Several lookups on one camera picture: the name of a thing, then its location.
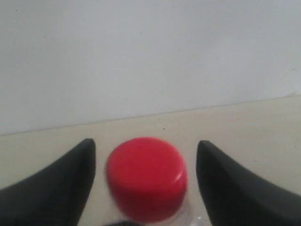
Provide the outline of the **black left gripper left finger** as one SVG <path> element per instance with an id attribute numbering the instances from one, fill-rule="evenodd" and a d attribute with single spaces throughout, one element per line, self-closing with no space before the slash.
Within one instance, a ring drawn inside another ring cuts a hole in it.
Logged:
<path id="1" fill-rule="evenodd" d="M 2 226 L 76 226 L 96 171 L 91 138 L 37 173 L 0 191 Z"/>

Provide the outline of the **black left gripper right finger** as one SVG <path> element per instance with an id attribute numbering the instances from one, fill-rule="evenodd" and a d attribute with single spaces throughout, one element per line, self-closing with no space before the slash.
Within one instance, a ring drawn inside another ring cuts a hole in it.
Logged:
<path id="1" fill-rule="evenodd" d="M 213 226 L 299 226 L 301 197 L 246 169 L 207 140 L 197 147 L 196 177 Z"/>

